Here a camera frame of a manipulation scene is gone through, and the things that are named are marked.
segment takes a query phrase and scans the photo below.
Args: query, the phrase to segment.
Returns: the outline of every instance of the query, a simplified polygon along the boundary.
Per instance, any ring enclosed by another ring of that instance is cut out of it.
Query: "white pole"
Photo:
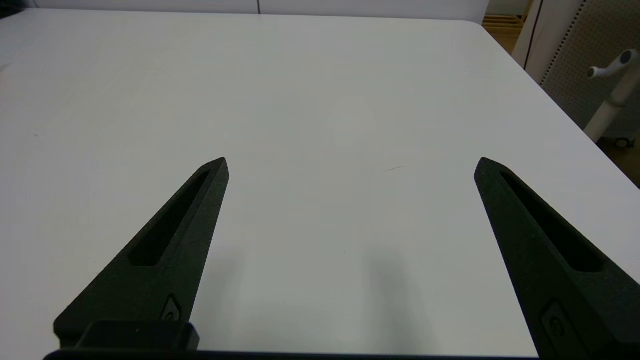
[[[587,127],[584,128],[584,133],[593,142],[597,142],[604,135],[620,110],[625,107],[631,93],[640,84],[640,61],[637,61],[637,51],[626,50],[606,69],[592,67],[587,74],[590,78],[608,77],[626,68],[628,68],[627,73],[622,77],[618,86],[613,90],[611,96],[602,103]]]

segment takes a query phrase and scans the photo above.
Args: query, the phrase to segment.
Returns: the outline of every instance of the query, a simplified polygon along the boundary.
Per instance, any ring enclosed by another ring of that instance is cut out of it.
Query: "pegboard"
[[[639,0],[584,0],[568,26],[540,85],[584,129],[623,74],[588,79],[592,66],[607,67],[626,49],[640,50]],[[605,136],[634,138],[640,131],[640,90]]]

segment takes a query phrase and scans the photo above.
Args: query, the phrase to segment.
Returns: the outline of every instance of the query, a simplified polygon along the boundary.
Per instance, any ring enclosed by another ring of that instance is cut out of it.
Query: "floor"
[[[487,15],[483,27],[509,53],[513,52],[524,23],[516,16]],[[598,147],[640,188],[640,142],[637,147],[620,149],[614,139],[603,138]]]

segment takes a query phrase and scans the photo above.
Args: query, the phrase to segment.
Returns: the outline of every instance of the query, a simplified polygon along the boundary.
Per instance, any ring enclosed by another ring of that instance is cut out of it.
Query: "wall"
[[[491,15],[522,15],[529,0],[491,0],[486,9]]]

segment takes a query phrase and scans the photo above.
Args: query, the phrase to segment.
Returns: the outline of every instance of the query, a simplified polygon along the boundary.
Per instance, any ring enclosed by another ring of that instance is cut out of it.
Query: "white cabinet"
[[[34,0],[40,8],[141,12],[258,13],[257,0]]]
[[[482,23],[489,0],[260,0],[265,14],[404,17]]]

